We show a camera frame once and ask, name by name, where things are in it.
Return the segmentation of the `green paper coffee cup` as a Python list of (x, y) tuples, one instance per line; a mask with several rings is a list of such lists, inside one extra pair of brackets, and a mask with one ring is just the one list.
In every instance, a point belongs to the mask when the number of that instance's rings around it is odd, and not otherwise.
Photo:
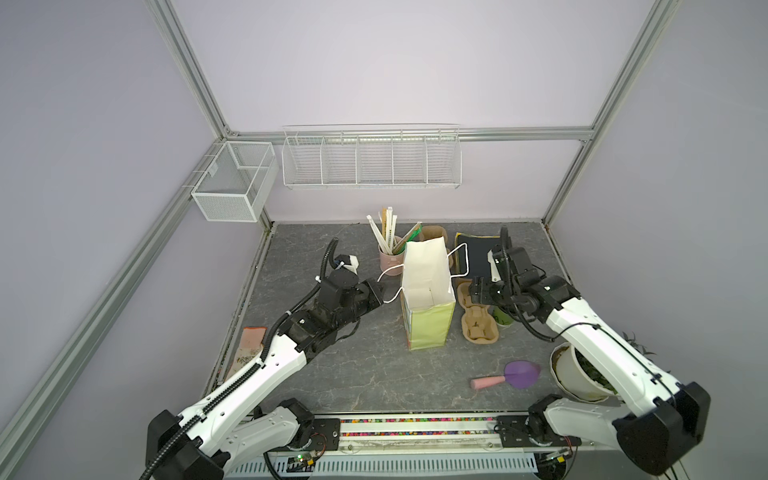
[(512, 318), (509, 314), (505, 313), (498, 306), (494, 306), (492, 308), (491, 315), (496, 324), (501, 328), (510, 327), (515, 323), (515, 319)]

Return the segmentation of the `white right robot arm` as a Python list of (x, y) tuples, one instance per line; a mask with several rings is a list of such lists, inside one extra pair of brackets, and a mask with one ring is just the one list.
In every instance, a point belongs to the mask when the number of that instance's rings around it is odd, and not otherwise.
[(489, 250), (468, 255), (480, 267), (472, 299), (492, 305), (528, 327), (550, 329), (536, 338), (563, 339), (616, 390), (620, 407), (599, 407), (573, 397), (549, 395), (528, 410), (528, 435), (540, 443), (577, 437), (622, 451), (649, 475), (673, 474), (674, 466), (704, 437), (711, 397), (696, 382), (683, 384), (619, 336), (564, 278), (540, 273), (526, 250), (501, 236)]

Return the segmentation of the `brown pulp cup carrier stack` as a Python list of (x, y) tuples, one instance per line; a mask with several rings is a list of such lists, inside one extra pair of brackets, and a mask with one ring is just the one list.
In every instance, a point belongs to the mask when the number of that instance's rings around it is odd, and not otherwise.
[(424, 225), (421, 230), (421, 240), (437, 240), (442, 242), (445, 250), (448, 250), (448, 234), (447, 230), (441, 225)]

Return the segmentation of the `single brown pulp cup carrier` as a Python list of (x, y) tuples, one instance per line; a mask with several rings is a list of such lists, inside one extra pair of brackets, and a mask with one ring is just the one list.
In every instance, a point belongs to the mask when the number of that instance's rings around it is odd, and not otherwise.
[(475, 303), (469, 292), (471, 282), (457, 284), (456, 295), (464, 313), (461, 317), (462, 334), (470, 343), (490, 345), (496, 343), (500, 333), (487, 305)]

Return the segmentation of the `landscape printed paper bag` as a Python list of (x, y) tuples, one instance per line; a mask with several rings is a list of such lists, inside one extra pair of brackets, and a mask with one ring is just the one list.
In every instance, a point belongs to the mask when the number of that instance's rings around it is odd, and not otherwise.
[(450, 257), (458, 254), (468, 261), (465, 243), (449, 250), (443, 237), (409, 242), (403, 258), (388, 265), (381, 277), (397, 271), (400, 286), (386, 302), (401, 301), (408, 349), (411, 351), (442, 347), (447, 338), (456, 305), (453, 282), (466, 277), (465, 265), (451, 269)]

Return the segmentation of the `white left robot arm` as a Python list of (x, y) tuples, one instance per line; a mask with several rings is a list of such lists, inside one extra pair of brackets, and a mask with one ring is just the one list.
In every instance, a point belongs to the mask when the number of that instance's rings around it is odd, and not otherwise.
[(179, 414), (149, 424), (144, 479), (222, 479), (275, 448), (306, 443), (314, 416), (290, 399), (248, 422), (246, 416), (280, 384), (340, 338), (339, 332), (384, 303), (375, 278), (346, 268), (316, 280), (266, 336), (261, 353), (216, 390)]

